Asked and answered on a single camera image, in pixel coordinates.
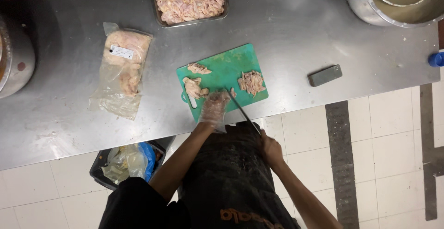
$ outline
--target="stainless steel table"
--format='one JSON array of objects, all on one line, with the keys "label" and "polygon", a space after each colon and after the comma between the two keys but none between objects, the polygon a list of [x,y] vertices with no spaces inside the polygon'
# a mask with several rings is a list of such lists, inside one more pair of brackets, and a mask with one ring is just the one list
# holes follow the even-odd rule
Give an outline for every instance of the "stainless steel table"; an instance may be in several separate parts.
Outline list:
[{"label": "stainless steel table", "polygon": [[[228,16],[163,29],[150,0],[26,0],[36,28],[37,68],[16,94],[0,99],[0,169],[191,131],[175,69],[252,43],[269,98],[250,118],[439,81],[427,56],[437,25],[382,28],[356,17],[346,0],[230,0]],[[102,22],[155,36],[135,121],[91,112],[105,42]],[[313,88],[307,74],[340,64],[344,76]],[[241,120],[238,111],[226,123]]]}]

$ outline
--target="green cutting board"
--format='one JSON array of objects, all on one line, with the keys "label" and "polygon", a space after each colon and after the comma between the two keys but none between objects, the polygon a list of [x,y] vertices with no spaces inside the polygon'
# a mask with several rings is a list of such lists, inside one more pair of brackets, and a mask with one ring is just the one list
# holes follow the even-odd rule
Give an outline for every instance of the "green cutting board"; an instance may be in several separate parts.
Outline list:
[{"label": "green cutting board", "polygon": [[[247,73],[254,70],[262,73],[261,68],[259,67],[258,58],[256,57],[256,52],[254,51],[253,45],[250,43],[220,53],[219,55],[203,59],[197,63],[200,65],[205,65],[212,72],[205,75],[194,74],[187,69],[188,65],[180,67],[176,70],[177,77],[179,78],[183,90],[182,100],[188,103],[196,122],[199,119],[205,98],[196,100],[197,107],[193,108],[191,106],[188,94],[186,94],[185,84],[182,81],[184,77],[188,77],[190,79],[195,79],[198,77],[202,78],[199,86],[202,89],[208,88],[210,93],[222,89],[230,90],[233,87],[234,91],[236,92],[236,101],[239,102],[241,107],[268,98],[267,90],[256,93],[256,96],[253,98],[253,95],[248,94],[246,90],[240,90],[239,84],[237,83],[237,80],[242,77],[242,72]],[[266,87],[265,81],[263,81],[262,86]],[[236,104],[234,104],[233,101],[230,101],[226,107],[226,111],[230,112],[235,109],[237,109]]]}]

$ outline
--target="large metal pot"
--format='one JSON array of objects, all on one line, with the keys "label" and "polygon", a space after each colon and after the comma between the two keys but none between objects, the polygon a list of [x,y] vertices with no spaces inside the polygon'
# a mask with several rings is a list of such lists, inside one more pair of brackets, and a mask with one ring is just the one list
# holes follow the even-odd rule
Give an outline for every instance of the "large metal pot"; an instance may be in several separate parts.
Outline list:
[{"label": "large metal pot", "polygon": [[360,19],[377,26],[415,28],[444,18],[444,0],[424,0],[406,7],[389,5],[383,0],[347,1]]},{"label": "large metal pot", "polygon": [[34,72],[31,40],[13,20],[0,16],[0,98],[20,90]]}]

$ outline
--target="stainless steel tray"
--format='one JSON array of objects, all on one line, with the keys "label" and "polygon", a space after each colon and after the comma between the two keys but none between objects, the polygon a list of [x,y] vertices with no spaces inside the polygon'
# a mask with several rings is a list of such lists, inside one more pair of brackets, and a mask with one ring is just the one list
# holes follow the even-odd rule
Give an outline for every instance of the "stainless steel tray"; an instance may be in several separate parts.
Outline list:
[{"label": "stainless steel tray", "polygon": [[230,6],[229,3],[228,3],[228,0],[225,0],[224,1],[224,5],[223,5],[223,12],[222,12],[222,14],[220,16],[214,16],[214,17],[209,17],[209,18],[197,19],[197,20],[193,20],[193,21],[186,21],[186,22],[181,22],[181,23],[178,23],[178,24],[168,25],[167,22],[162,21],[162,18],[161,18],[162,12],[159,10],[159,8],[157,6],[157,1],[156,0],[151,0],[151,4],[153,5],[154,16],[156,16],[157,23],[162,28],[186,26],[186,25],[191,25],[191,24],[198,24],[198,23],[203,23],[203,22],[208,22],[208,21],[222,19],[225,16],[227,16],[228,10],[229,10],[229,6]]}]

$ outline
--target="blue plastic lid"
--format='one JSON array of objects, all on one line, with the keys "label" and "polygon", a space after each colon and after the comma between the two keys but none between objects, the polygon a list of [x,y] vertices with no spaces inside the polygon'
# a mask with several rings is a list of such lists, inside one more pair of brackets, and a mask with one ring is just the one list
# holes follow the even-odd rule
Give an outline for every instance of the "blue plastic lid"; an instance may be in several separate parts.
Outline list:
[{"label": "blue plastic lid", "polygon": [[435,53],[435,54],[429,56],[429,64],[432,67],[444,66],[444,52]]}]

